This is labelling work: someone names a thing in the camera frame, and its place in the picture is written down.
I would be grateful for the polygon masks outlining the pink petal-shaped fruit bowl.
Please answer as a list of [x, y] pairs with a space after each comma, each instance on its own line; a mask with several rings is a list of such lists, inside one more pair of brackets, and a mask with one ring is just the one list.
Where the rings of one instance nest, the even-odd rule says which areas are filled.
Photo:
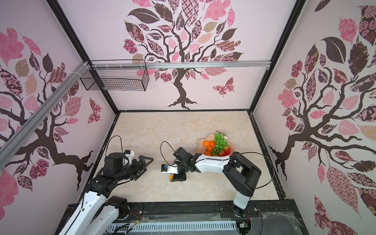
[[[205, 152], [207, 151], [207, 147], [205, 147], [205, 146], [203, 145], [203, 143], [204, 143], [204, 141], [214, 141], [214, 135], [215, 135], [215, 134], [210, 134], [207, 138], [205, 138], [205, 139], [201, 139], [201, 140], [199, 141], [199, 148], [198, 148], [198, 150], [197, 150], [198, 153], [205, 154]], [[236, 145], [230, 143], [230, 141], [229, 141], [228, 138], [227, 138], [227, 140], [228, 140], [228, 146], [231, 147], [231, 154], [232, 154], [232, 153], [236, 150]]]

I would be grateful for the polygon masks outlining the black base frame rail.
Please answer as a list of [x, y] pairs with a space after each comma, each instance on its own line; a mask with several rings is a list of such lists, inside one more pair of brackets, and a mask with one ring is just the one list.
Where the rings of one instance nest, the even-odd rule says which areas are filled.
[[[303, 221], [303, 218], [297, 208], [293, 199], [285, 200], [250, 200], [247, 206], [248, 212], [243, 217], [236, 217], [232, 213], [233, 201], [188, 201], [188, 202], [127, 202], [130, 208], [129, 215], [125, 219], [116, 219], [119, 221], [132, 219], [146, 219], [157, 218], [159, 216], [175, 216], [175, 215], [199, 215], [199, 214], [219, 214], [221, 218], [231, 219], [236, 221], [247, 221], [252, 217], [261, 218], [259, 211], [266, 212], [291, 212], [295, 216], [298, 231], [307, 235], [308, 230]], [[77, 208], [77, 204], [70, 204], [67, 209]], [[64, 215], [56, 230], [59, 234], [66, 222], [69, 220], [67, 215]]]

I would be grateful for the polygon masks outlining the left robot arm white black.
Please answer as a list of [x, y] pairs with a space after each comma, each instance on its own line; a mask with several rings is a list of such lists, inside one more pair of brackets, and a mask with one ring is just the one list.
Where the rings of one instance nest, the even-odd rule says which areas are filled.
[[137, 159], [133, 156], [134, 152], [127, 150], [105, 157], [104, 167], [85, 188], [81, 201], [59, 234], [102, 235], [116, 219], [128, 217], [130, 208], [127, 200], [110, 194], [120, 181], [138, 180], [154, 161], [143, 155]]

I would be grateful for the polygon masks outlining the aluminium rail wall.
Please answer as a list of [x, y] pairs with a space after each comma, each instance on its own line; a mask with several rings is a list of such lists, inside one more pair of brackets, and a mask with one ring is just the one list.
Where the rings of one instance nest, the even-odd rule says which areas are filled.
[[92, 62], [93, 69], [136, 68], [136, 69], [186, 69], [186, 68], [243, 68], [243, 67], [270, 67], [271, 61], [215, 61], [215, 62], [171, 62], [171, 63], [100, 63]]
[[16, 155], [17, 151], [34, 133], [42, 121], [53, 110], [58, 102], [63, 98], [64, 94], [81, 78], [86, 72], [89, 71], [88, 62], [81, 62], [64, 80], [61, 85], [53, 92], [48, 99], [38, 108], [37, 111], [21, 126], [19, 131], [8, 140], [1, 148], [1, 169]]

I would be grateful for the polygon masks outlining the green grape bunch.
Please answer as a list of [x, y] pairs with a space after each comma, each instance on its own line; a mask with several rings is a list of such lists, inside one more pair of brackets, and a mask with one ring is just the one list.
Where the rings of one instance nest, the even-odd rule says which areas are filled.
[[225, 147], [228, 147], [228, 140], [226, 134], [216, 131], [214, 135], [214, 147], [211, 152], [212, 155], [219, 155], [220, 152], [225, 151]]

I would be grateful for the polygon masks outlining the aluminium rail back wall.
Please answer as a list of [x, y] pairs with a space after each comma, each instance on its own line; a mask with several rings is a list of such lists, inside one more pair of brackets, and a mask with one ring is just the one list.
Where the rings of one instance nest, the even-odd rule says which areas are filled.
[[136, 69], [186, 69], [186, 68], [243, 68], [243, 67], [270, 67], [271, 61], [215, 61], [215, 62], [171, 62], [171, 63], [100, 63], [92, 62], [93, 69], [136, 68]]

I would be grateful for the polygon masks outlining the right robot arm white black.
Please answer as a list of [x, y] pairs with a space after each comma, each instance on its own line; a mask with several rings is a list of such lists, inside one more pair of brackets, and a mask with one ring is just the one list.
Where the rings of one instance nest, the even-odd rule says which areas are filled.
[[222, 174], [237, 191], [232, 203], [232, 213], [236, 217], [243, 217], [248, 212], [247, 206], [256, 190], [261, 170], [242, 153], [233, 152], [223, 157], [201, 153], [192, 155], [180, 147], [173, 156], [176, 160], [172, 165], [161, 166], [161, 172], [172, 175], [170, 182], [186, 181], [188, 172]]

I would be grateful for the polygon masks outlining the aluminium rail left wall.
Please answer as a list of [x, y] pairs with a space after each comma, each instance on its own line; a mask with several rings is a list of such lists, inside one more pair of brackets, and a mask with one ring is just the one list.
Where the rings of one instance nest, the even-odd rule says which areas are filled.
[[53, 92], [48, 99], [38, 108], [37, 111], [21, 126], [19, 131], [8, 140], [1, 148], [1, 169], [16, 155], [17, 151], [34, 133], [42, 121], [53, 110], [58, 102], [63, 98], [64, 94], [81, 78], [86, 72], [89, 71], [88, 62], [81, 62], [64, 80], [61, 85]]

